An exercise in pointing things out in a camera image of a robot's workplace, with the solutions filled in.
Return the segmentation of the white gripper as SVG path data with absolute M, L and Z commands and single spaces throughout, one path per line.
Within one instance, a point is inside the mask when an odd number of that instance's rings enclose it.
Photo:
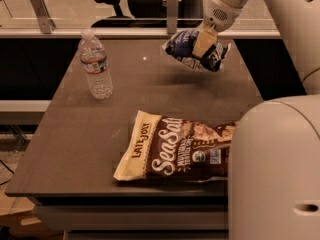
M 217 32 L 229 29 L 239 17 L 241 8 L 230 6 L 222 0 L 205 0 L 203 2 L 204 29 L 196 29 L 192 55 L 201 58 L 217 41 Z

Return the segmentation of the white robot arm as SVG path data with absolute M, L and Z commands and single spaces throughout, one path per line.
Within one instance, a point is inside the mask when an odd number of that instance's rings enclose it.
M 204 27 L 230 28 L 248 0 L 208 0 Z M 303 96 L 265 101 L 233 135 L 229 240 L 320 240 L 320 0 L 264 0 Z

